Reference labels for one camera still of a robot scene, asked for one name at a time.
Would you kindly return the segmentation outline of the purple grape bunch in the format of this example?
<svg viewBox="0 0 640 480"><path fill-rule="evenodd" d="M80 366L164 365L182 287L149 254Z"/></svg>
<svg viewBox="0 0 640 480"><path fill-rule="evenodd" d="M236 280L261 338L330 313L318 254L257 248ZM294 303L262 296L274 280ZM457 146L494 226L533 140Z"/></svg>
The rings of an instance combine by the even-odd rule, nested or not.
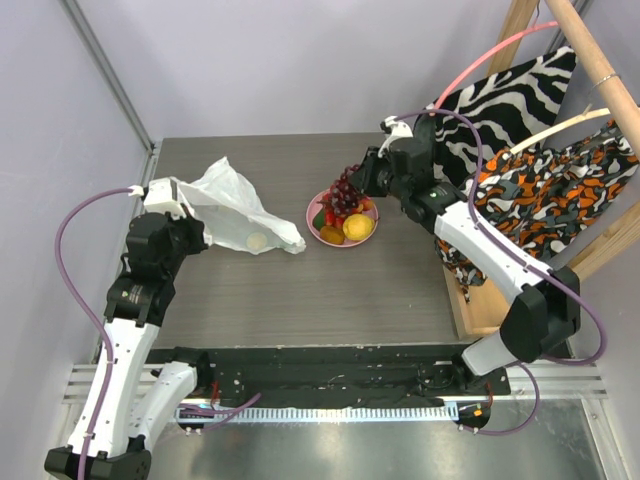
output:
<svg viewBox="0 0 640 480"><path fill-rule="evenodd" d="M347 166L332 183L328 191L321 196L319 204L335 218L346 219L360 212L362 194L349 182L349 178L359 169L359 165Z"/></svg>

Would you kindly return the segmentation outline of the white plastic bag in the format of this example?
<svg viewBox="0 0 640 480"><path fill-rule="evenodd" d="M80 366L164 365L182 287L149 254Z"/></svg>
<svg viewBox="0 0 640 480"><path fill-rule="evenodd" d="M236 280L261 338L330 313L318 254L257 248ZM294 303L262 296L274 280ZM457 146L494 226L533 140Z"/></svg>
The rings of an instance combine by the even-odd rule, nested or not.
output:
<svg viewBox="0 0 640 480"><path fill-rule="evenodd" d="M253 184L226 157L211 164L201 178L177 180L176 185L180 202L217 246L253 255L306 249L296 225L267 212Z"/></svg>

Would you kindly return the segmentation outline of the yellow lemon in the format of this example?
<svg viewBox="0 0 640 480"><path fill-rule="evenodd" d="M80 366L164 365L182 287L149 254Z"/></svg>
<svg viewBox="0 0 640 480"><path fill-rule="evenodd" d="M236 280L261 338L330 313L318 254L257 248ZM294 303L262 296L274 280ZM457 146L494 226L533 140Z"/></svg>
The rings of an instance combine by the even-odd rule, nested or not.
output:
<svg viewBox="0 0 640 480"><path fill-rule="evenodd" d="M365 240L374 230L376 221L364 214L353 214L346 218L342 230L345 237L352 242Z"/></svg>

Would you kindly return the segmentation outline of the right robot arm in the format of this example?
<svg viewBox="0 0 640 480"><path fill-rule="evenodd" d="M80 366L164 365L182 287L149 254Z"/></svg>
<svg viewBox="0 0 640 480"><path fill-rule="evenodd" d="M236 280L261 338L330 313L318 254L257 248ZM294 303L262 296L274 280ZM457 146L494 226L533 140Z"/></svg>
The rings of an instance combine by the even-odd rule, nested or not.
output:
<svg viewBox="0 0 640 480"><path fill-rule="evenodd" d="M457 187L433 174L433 148L397 117L386 118L385 140L367 149L350 184L369 197L396 198L402 212L460 251L499 289L510 307L499 329L466 347L451 371L457 391L472 395L488 374L514 362L532 363L581 326L579 279L552 270L501 234Z"/></svg>

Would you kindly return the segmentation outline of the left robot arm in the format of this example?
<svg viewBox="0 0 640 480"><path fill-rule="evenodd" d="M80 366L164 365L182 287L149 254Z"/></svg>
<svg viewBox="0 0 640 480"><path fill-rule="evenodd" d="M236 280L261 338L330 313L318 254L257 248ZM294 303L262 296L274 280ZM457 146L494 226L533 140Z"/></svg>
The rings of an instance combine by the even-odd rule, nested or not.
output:
<svg viewBox="0 0 640 480"><path fill-rule="evenodd" d="M209 355L172 349L151 388L137 395L143 367L189 255L207 247L202 222L144 213L126 237L123 269L107 293L105 341L82 414L67 443L50 450L57 479L145 479L152 450L178 405L205 397L214 380Z"/></svg>

